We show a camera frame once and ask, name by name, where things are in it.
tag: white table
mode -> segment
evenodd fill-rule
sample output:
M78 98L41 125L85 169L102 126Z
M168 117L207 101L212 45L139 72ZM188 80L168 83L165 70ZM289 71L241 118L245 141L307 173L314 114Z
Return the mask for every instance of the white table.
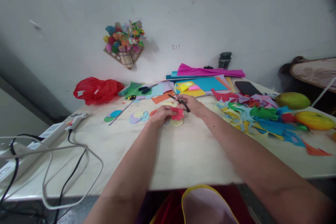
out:
M234 82L242 79L233 78L232 80ZM253 84L262 93L274 93L270 89ZM213 102L216 101L214 96L199 97L198 100L209 109L214 109ZM88 145L104 162L103 171L90 191L90 195L99 195L102 192L118 163L144 127L144 122L131 125L128 121L130 115L136 111L150 113L159 107L159 104L155 105L151 99L133 103L111 126L108 126L109 123L104 122L104 117L114 110L122 110L126 107L127 104L122 104L121 101L125 100L120 98L107 105L83 106L77 111L87 112L90 116L75 129L73 140ZM317 111L311 107L306 110ZM203 121L191 113L185 112L184 114L182 126L173 127L168 124L162 129L150 190L187 188L200 183L220 185L232 182L242 183L242 179L235 172L219 143ZM318 143L323 147L323 150L335 156L310 156L305 148L276 138L259 139L255 137L255 139L300 176L322 178L336 175L336 143L330 139L332 132L333 130L328 132L314 131L314 136L306 132L297 132L297 134L300 134L307 143ZM64 132L52 147L68 145L67 133ZM74 169L81 153L81 148L54 153L47 180L47 195L49 197L59 197L61 188ZM48 155L44 154L14 183L8 193L8 199L40 199L42 179L47 164ZM99 167L100 163L90 154L83 158L76 174L68 183L64 196L83 195L95 178Z

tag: plastic bag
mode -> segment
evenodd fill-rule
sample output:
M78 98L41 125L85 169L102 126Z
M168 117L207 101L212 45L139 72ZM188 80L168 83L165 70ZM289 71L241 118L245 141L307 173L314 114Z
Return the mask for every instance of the plastic bag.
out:
M116 80L99 80L89 77L76 85L73 95L77 99L85 100L85 104L89 106L111 101L123 88L124 85ZM79 91L84 91L81 96L78 96Z

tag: paper flower bouquet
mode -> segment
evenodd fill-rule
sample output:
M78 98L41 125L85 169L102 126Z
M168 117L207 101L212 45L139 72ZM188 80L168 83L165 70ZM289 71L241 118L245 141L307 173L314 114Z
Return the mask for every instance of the paper flower bouquet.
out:
M105 30L109 36L103 38L106 43L104 51L111 55L125 68L132 68L144 49L145 32L141 21L125 23L124 26L107 26Z

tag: floor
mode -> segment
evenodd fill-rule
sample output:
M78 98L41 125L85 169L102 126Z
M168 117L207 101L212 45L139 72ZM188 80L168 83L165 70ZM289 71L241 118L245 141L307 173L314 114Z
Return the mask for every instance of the floor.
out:
M313 186L321 190L327 196L329 196L332 200L336 201L336 183L333 180L323 179L323 180L310 180L309 181ZM261 202L258 198L254 195L254 193L250 190L250 188L245 185L238 185L237 186L240 194L242 195L245 203L247 204L249 210L251 210L251 216L256 217L255 219L256 224L276 224L274 219L269 215L266 209L263 207ZM87 214L91 210L92 206L96 202L98 197L87 197L82 203L79 205L66 210L61 210L59 213L59 220L58 224L74 224L74 223L83 223L84 219L86 218ZM64 203L73 203L77 200L77 198L66 198L62 202ZM51 204L56 204L56 200L50 201ZM18 202L18 203L7 203L7 207L15 207L17 209L23 209L27 207L36 207L41 212L42 205L41 202L37 201L26 201L26 202ZM50 212L46 209L44 210L44 215L47 217L48 223L53 223L55 213L54 211ZM1 224L9 224L9 223L37 223L37 219L35 217L26 217L26 216L18 216L18 215L11 215L6 217L6 214L0 214L0 223Z

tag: left hand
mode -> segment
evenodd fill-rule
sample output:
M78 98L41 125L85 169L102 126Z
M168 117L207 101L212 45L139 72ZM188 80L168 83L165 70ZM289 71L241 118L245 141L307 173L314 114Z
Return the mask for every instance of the left hand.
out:
M149 122L155 123L158 126L162 126L168 116L174 116L177 114L176 112L171 111L170 108L171 106L168 105L159 107L156 113L151 116Z

